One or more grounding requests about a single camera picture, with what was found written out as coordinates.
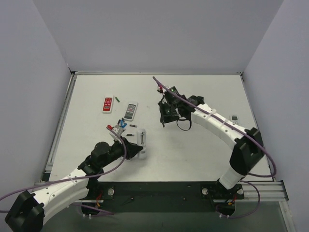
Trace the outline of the white remote back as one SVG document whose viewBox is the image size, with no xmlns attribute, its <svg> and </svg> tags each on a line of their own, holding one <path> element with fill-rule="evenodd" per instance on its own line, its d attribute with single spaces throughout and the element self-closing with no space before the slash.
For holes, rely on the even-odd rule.
<svg viewBox="0 0 309 232">
<path fill-rule="evenodd" d="M 138 159 L 143 160 L 146 158 L 146 130 L 139 129 L 136 133 L 137 145 L 142 146 L 142 150 L 138 153 Z"/>
</svg>

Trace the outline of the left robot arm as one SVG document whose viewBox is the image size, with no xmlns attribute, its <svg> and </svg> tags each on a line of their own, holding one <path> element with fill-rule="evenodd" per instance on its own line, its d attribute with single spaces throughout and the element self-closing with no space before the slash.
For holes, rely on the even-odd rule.
<svg viewBox="0 0 309 232">
<path fill-rule="evenodd" d="M 34 192 L 22 191 L 5 217 L 6 224 L 14 232 L 41 231 L 47 221 L 72 203 L 97 197 L 98 178 L 105 173 L 104 167 L 119 158 L 129 160 L 144 147 L 143 143 L 131 143 L 126 138 L 115 140 L 113 145 L 97 143 L 90 155 L 66 177 Z"/>
</svg>

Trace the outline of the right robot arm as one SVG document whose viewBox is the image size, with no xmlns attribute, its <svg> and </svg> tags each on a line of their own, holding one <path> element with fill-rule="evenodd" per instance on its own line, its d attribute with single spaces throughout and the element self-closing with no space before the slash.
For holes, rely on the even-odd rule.
<svg viewBox="0 0 309 232">
<path fill-rule="evenodd" d="M 249 130 L 224 118 L 210 108 L 202 96 L 186 98 L 178 93 L 176 87 L 166 90 L 158 86 L 157 92 L 162 95 L 158 103 L 162 124 L 187 120 L 190 124 L 204 127 L 232 149 L 229 167 L 217 181 L 220 188 L 226 191 L 233 189 L 264 157 L 258 129 Z"/>
</svg>

